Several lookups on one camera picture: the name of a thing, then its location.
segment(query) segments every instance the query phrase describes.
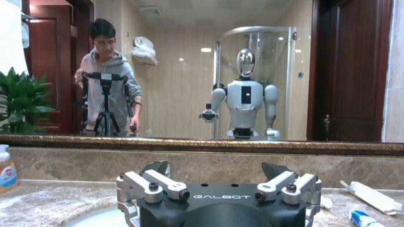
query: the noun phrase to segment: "tripod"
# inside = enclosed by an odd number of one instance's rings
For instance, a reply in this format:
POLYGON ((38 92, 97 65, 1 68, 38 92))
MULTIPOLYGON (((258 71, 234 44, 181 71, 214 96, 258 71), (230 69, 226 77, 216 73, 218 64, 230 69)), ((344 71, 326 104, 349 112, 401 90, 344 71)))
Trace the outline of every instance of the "tripod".
POLYGON ((86 100, 88 100, 88 78, 97 79, 100 80, 100 84, 102 87, 102 95, 104 95, 104 111, 98 113, 96 122, 94 122, 94 135, 98 135, 98 126, 101 121, 104 120, 104 135, 105 136, 112 136, 112 129, 110 129, 110 123, 114 127, 116 133, 113 135, 116 136, 117 133, 120 132, 118 129, 118 124, 114 118, 113 112, 109 111, 109 104, 108 104, 108 96, 110 94, 110 85, 112 81, 124 81, 124 94, 126 97, 126 109, 128 109, 128 115, 132 118, 133 117, 133 112, 132 112, 132 102, 129 99, 129 88, 128 88, 128 77, 120 77, 117 74, 105 74, 105 73, 82 73, 82 103, 84 103, 84 108, 82 108, 82 121, 81 121, 81 128, 82 132, 85 134, 85 127, 86 127, 86 114, 88 114, 88 108, 86 108, 86 100))

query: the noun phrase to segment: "humanoid robot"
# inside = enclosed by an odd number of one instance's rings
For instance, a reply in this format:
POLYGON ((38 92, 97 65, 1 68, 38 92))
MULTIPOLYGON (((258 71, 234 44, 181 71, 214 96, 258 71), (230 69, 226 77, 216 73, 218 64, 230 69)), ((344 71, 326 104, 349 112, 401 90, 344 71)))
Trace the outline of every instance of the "humanoid robot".
POLYGON ((229 109, 230 125, 234 128, 226 132, 226 135, 234 137, 234 139, 249 139, 250 137, 258 136, 253 127, 256 124, 257 111, 264 103, 266 121, 264 136, 268 140, 277 140, 280 132, 273 129, 277 87, 268 85, 264 89, 262 85, 252 80, 253 68, 254 54, 249 49, 242 49, 237 55, 238 78, 233 80, 226 87, 222 84, 214 84, 212 102, 206 104, 206 109, 198 117, 202 118, 205 122, 213 122, 214 118, 218 117, 218 106, 226 98, 225 102, 229 109))

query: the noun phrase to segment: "mirror frame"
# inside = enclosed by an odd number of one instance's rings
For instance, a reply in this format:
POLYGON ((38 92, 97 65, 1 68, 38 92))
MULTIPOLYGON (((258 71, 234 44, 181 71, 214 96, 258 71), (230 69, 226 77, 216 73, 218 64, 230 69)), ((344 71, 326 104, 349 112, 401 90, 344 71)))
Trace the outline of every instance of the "mirror frame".
POLYGON ((190 151, 200 153, 261 153, 333 156, 404 156, 402 143, 352 143, 264 140, 193 140, 109 138, 50 135, 0 135, 0 143, 14 147, 89 148, 109 150, 190 151))

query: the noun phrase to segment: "gray hoodie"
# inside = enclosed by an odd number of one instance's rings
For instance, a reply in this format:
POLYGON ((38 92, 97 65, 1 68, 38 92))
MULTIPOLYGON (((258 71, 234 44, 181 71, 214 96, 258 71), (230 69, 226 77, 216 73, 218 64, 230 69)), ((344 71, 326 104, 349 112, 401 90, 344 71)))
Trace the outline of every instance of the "gray hoodie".
MULTIPOLYGON (((81 72, 102 72, 109 74, 118 74, 121 77, 128 77, 129 95, 130 100, 136 97, 141 97, 141 88, 134 79, 132 67, 125 57, 114 51, 113 57, 104 63, 100 63, 96 58, 96 48, 84 56, 81 60, 81 66, 76 71, 74 80, 76 84, 82 88, 81 72)), ((121 132, 126 131, 129 116, 126 110, 126 100, 124 95, 122 81, 113 81, 109 91, 109 111, 113 113, 116 121, 118 123, 118 129, 121 132)), ((94 129, 94 122, 100 111, 104 110, 104 95, 100 86, 100 80, 88 79, 88 121, 86 130, 94 129)), ((104 131, 104 121, 97 130, 100 133, 104 131)))

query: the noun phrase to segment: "hair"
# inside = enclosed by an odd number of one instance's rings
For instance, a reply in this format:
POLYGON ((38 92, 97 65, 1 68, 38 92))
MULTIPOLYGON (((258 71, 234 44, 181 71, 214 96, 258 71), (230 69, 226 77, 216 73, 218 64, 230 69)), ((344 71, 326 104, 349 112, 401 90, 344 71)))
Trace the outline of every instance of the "hair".
POLYGON ((101 35, 114 38, 114 33, 114 27, 105 19, 98 18, 89 26, 89 36, 92 39, 101 35))

